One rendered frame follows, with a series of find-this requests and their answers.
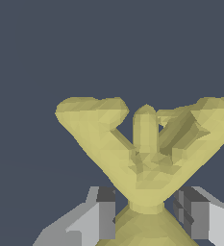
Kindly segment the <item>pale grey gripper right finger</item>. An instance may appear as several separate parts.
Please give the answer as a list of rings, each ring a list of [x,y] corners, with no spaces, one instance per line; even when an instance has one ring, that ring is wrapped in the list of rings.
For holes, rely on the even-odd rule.
[[[174,193],[173,210],[191,239],[224,246],[224,203],[200,186],[182,186]]]

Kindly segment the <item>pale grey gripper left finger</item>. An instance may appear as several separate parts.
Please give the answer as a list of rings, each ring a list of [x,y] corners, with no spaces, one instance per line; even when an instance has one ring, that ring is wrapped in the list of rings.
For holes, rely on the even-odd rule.
[[[42,230],[33,246],[95,246],[115,239],[115,188],[92,186],[86,201]]]

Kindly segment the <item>yellow branched object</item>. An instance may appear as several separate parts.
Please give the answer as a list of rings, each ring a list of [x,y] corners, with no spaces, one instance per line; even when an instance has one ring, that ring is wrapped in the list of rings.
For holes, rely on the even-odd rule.
[[[115,237],[96,246],[198,246],[164,202],[224,144],[224,97],[174,110],[139,108],[133,137],[117,129],[129,112],[119,98],[71,97],[56,116],[127,198]]]

